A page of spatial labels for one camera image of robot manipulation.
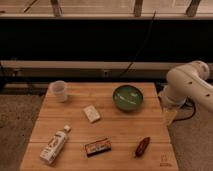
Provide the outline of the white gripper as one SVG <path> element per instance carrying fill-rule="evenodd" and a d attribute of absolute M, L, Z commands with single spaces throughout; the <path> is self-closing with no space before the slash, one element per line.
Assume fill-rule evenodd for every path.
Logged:
<path fill-rule="evenodd" d="M 163 115 L 165 118 L 165 124 L 169 126 L 177 116 L 177 108 L 180 108 L 186 102 L 186 99 L 177 94 L 168 94 L 163 91 L 161 91 L 158 96 L 161 105 L 164 107 Z"/>

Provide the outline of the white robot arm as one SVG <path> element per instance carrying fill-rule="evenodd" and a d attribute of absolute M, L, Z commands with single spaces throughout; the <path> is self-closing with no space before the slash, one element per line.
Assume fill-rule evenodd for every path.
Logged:
<path fill-rule="evenodd" d="M 202 61 L 192 61 L 168 71 L 167 85 L 159 93 L 166 125 L 174 121 L 187 98 L 213 113 L 213 86 L 206 82 L 209 76 L 209 66 Z"/>

